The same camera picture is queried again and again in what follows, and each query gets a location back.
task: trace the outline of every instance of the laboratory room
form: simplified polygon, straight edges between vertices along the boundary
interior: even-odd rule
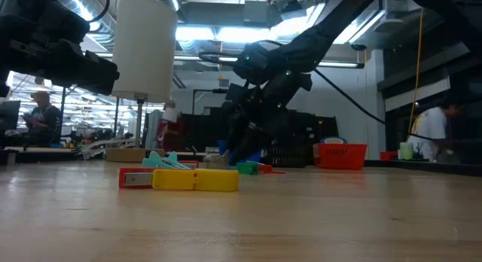
[[[0,0],[2,261],[480,260],[481,5]]]

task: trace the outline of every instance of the wooden tabletop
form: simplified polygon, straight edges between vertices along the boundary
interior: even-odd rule
[[[0,168],[0,261],[481,261],[482,178],[241,175],[238,193],[118,190],[126,164]]]

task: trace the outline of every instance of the yellow block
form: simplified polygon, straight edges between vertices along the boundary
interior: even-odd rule
[[[236,170],[196,169],[194,190],[238,191],[239,172]]]
[[[236,170],[155,169],[152,175],[152,187],[162,190],[237,191],[238,185]]]

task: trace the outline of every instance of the man in white shirt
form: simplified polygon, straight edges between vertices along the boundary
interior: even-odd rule
[[[447,118],[459,116],[462,109],[461,99],[448,98],[439,107],[430,108],[420,114],[413,123],[411,133],[434,139],[434,141],[410,136],[408,142],[413,144],[415,152],[419,148],[425,159],[437,160],[441,150],[448,146],[446,140]]]

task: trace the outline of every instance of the red basket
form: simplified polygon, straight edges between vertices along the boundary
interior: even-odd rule
[[[363,169],[367,145],[316,144],[315,164],[323,169]]]

